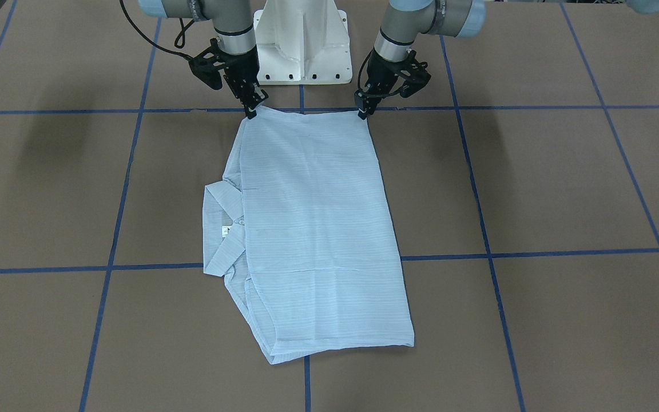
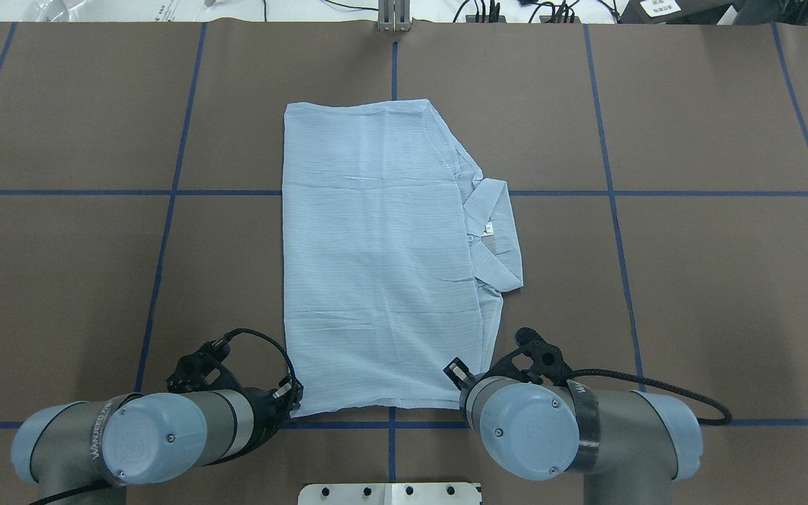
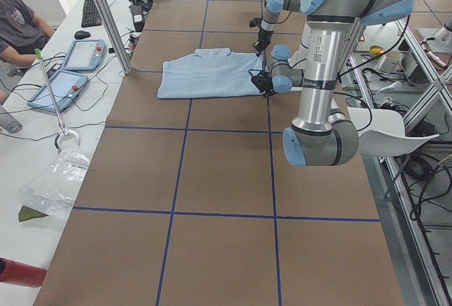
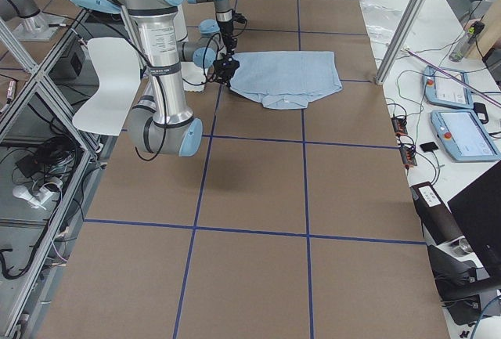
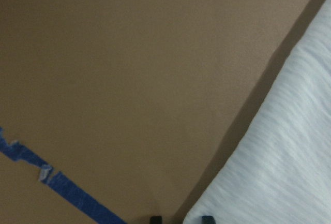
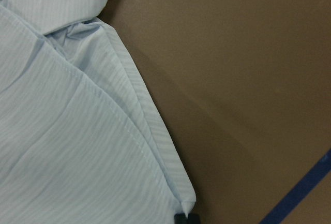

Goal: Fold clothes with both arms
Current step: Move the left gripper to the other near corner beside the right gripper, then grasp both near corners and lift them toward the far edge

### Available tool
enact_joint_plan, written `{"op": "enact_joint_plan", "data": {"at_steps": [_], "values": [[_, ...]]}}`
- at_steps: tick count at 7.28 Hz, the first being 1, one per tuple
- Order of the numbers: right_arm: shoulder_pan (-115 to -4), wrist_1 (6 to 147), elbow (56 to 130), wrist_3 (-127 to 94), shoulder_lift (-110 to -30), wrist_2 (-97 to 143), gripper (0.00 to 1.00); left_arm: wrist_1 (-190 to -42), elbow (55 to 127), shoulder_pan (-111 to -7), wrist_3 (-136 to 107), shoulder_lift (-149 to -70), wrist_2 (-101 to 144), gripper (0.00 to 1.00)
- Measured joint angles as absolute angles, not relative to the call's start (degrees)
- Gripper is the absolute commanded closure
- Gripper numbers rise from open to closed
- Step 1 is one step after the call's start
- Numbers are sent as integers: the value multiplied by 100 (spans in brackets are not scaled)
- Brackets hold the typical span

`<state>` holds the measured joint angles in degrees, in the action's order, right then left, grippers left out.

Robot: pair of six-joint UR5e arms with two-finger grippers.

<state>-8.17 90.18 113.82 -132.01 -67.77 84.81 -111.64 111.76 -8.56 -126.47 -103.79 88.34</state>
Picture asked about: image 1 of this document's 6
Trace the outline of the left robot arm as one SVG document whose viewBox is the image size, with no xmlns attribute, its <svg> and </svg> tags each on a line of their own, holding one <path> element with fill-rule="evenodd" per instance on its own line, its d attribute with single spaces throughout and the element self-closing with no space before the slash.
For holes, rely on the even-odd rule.
<svg viewBox="0 0 659 412">
<path fill-rule="evenodd" d="M 428 63 L 419 62 L 413 44 L 416 37 L 441 35 L 469 38 L 486 21 L 484 1 L 390 1 L 358 75 L 355 105 L 362 120 L 373 115 L 383 99 L 413 96 L 429 81 Z"/>
</svg>

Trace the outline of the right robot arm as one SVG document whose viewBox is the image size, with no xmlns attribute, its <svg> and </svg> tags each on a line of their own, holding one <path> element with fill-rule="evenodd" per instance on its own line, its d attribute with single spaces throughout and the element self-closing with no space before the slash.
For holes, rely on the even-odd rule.
<svg viewBox="0 0 659 412">
<path fill-rule="evenodd" d="M 268 99 L 268 94 L 258 79 L 258 44 L 253 10 L 248 1 L 139 1 L 138 6 L 150 17 L 188 19 L 182 32 L 192 23 L 211 21 L 215 38 L 209 40 L 209 47 L 203 52 L 190 56 L 156 44 L 139 30 L 131 17 L 126 18 L 156 49 L 186 60 L 194 77 L 210 89 L 220 90 L 227 84 L 233 96 L 241 102 L 245 117 L 256 117 L 258 107 Z"/>
</svg>

